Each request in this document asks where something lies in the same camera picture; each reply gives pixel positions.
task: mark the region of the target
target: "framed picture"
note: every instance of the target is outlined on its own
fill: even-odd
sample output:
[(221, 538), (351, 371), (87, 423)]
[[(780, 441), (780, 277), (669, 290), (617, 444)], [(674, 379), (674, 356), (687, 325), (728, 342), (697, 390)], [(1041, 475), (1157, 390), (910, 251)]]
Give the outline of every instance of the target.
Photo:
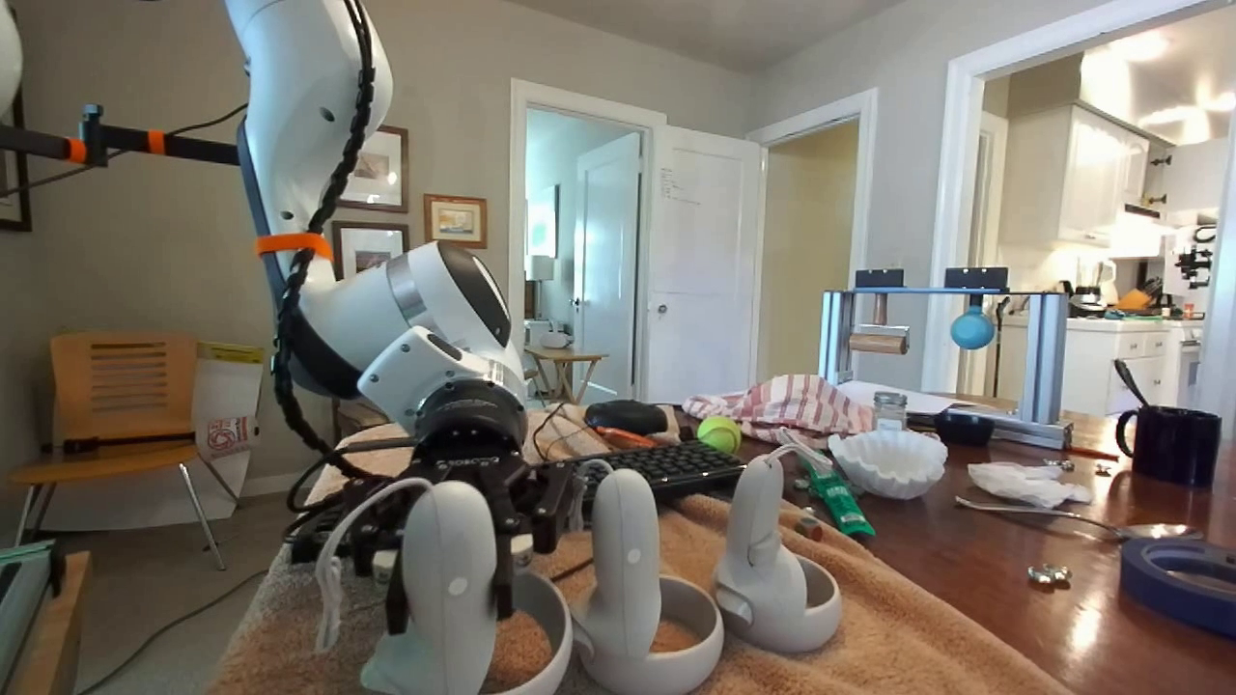
[(482, 246), (486, 244), (486, 200), (427, 192), (426, 199), (426, 236), (436, 244)]
[(357, 272), (382, 267), (410, 251), (406, 223), (334, 221), (334, 276), (351, 277)]
[(410, 132), (382, 123), (361, 141), (338, 204), (406, 213), (410, 208), (406, 169), (410, 169)]
[[(0, 115), (0, 129), (23, 129), (23, 100)], [(0, 232), (32, 232), (32, 169), (23, 152), (0, 152)]]

